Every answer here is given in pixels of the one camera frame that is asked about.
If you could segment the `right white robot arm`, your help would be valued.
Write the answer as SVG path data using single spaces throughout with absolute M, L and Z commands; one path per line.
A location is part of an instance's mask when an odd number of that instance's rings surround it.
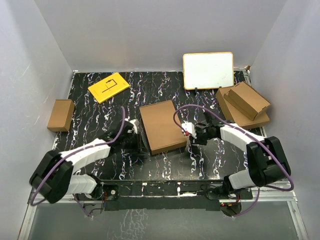
M 246 154 L 247 168 L 227 175 L 222 186 L 215 191 L 233 199 L 242 189 L 268 187 L 271 184 L 289 178 L 291 168 L 277 137 L 263 137 L 246 131 L 235 123 L 222 122 L 205 113 L 206 124 L 191 124 L 188 128 L 192 144 L 206 145 L 211 139 L 228 142 Z

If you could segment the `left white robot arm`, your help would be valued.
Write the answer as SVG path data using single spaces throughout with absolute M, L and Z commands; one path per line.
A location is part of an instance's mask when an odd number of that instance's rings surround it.
M 125 119 L 116 129 L 83 146 L 62 152 L 50 150 L 31 175 L 29 184 L 51 204 L 65 195 L 85 194 L 90 199 L 100 199 L 102 180 L 93 174 L 77 175 L 76 171 L 121 151 L 142 154 L 145 149 L 142 133 L 137 119 Z

